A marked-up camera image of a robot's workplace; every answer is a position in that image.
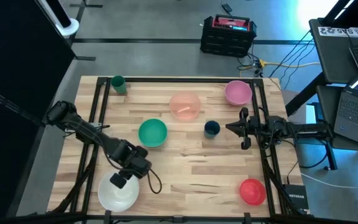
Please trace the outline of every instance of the black curtain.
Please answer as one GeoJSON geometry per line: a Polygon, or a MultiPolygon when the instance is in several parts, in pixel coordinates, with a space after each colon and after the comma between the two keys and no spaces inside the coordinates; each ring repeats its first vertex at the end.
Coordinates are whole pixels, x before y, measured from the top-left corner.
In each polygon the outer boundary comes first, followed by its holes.
{"type": "MultiPolygon", "coordinates": [[[[36,0],[0,1],[0,95],[42,119],[74,56],[36,0]]],[[[0,105],[0,217],[17,210],[42,131],[0,105]]]]}

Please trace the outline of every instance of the sticker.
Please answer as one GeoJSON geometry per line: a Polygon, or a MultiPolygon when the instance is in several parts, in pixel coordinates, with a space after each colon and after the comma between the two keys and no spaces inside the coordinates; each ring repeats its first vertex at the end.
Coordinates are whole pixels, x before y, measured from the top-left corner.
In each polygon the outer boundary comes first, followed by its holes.
{"type": "Polygon", "coordinates": [[[318,27],[318,32],[320,35],[326,37],[347,37],[347,35],[349,35],[349,37],[358,37],[358,29],[318,27]]]}

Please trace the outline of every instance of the pink bowl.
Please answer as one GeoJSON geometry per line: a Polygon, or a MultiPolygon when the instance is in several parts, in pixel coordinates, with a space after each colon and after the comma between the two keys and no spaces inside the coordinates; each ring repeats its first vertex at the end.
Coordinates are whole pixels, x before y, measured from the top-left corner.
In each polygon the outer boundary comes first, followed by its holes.
{"type": "Polygon", "coordinates": [[[169,110],[179,120],[191,121],[198,116],[201,109],[201,102],[197,94],[192,92],[179,92],[171,98],[169,110]]]}
{"type": "Polygon", "coordinates": [[[248,103],[252,98],[252,90],[249,85],[239,80],[229,82],[224,92],[227,102],[234,106],[242,106],[248,103]]]}

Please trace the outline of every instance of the black storage case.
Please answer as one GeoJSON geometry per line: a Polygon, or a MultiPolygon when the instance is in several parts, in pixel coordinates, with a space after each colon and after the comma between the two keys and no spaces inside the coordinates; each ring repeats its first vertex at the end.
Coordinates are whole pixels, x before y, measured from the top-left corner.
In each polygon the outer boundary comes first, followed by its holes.
{"type": "Polygon", "coordinates": [[[245,17],[216,15],[215,19],[219,17],[247,20],[250,23],[249,31],[213,27],[214,18],[210,16],[204,20],[200,50],[209,54],[245,57],[256,37],[257,26],[245,17]]]}

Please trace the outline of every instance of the white tripod base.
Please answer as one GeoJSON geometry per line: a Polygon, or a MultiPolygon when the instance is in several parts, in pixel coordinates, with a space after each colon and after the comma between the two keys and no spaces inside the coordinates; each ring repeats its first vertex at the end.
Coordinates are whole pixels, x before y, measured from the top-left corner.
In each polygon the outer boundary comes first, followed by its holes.
{"type": "Polygon", "coordinates": [[[80,23],[76,19],[70,18],[70,21],[71,25],[66,28],[63,28],[59,24],[56,24],[56,28],[64,37],[74,34],[75,32],[77,32],[78,28],[80,28],[80,23]]]}

